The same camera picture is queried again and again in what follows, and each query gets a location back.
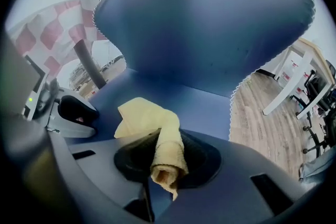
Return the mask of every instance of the blue plastic cover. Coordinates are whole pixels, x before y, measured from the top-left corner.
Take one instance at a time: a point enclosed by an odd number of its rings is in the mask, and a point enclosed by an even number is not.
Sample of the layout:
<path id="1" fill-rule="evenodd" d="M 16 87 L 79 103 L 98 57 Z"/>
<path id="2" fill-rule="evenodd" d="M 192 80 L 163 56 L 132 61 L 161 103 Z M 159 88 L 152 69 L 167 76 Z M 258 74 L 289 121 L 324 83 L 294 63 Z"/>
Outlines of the blue plastic cover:
<path id="1" fill-rule="evenodd" d="M 129 68 L 230 97 L 313 15 L 313 0 L 102 0 L 94 20 Z"/>

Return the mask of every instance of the blue cover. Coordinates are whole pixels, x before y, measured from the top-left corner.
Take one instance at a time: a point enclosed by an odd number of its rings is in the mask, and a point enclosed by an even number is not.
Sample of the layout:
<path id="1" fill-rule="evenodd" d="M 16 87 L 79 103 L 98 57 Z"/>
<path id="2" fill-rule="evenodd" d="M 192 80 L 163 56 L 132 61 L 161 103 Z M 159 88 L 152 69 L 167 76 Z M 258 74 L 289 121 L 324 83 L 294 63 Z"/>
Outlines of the blue cover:
<path id="1" fill-rule="evenodd" d="M 102 0 L 94 22 L 132 70 L 92 98 L 98 129 L 111 138 L 117 107 L 142 96 L 177 113 L 182 128 L 227 140 L 233 91 L 313 15 L 313 0 Z"/>

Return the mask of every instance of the rolled towel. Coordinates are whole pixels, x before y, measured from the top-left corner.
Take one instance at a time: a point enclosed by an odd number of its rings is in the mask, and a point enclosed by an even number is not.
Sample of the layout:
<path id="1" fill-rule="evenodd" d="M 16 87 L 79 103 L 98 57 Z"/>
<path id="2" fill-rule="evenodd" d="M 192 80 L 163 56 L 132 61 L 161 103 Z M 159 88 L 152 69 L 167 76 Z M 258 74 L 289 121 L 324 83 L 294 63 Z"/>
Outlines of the rolled towel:
<path id="1" fill-rule="evenodd" d="M 177 198 L 177 180 L 188 173 L 184 145 L 175 113 L 143 98 L 134 98 L 118 107 L 123 118 L 114 137 L 148 135 L 161 129 L 151 165 L 154 182 Z"/>

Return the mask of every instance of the gray pipe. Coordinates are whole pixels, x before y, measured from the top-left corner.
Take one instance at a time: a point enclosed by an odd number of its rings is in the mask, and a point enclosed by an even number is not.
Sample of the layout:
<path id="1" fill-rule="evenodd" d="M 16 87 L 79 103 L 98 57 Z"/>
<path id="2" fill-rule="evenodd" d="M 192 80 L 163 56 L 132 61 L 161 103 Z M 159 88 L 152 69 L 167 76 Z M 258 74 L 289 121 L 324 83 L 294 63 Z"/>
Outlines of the gray pipe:
<path id="1" fill-rule="evenodd" d="M 77 42 L 76 45 L 74 46 L 74 49 L 80 62 L 84 66 L 86 72 L 89 74 L 94 84 L 98 87 L 98 89 L 103 88 L 106 85 L 105 79 L 103 78 L 103 76 L 97 69 L 95 63 L 93 62 L 84 40 L 82 39 L 79 42 Z"/>

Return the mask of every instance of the checkered pattern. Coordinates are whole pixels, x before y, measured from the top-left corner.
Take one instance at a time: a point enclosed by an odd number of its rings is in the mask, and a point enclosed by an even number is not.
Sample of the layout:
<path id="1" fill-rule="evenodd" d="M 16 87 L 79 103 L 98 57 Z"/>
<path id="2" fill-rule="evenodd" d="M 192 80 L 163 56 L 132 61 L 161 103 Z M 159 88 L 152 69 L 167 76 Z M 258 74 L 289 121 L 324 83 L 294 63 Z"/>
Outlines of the checkered pattern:
<path id="1" fill-rule="evenodd" d="M 39 66 L 56 77 L 62 66 L 77 59 L 73 49 L 81 39 L 104 40 L 93 24 L 93 10 L 99 0 L 71 0 L 42 10 L 12 36 L 21 55 L 28 54 Z"/>

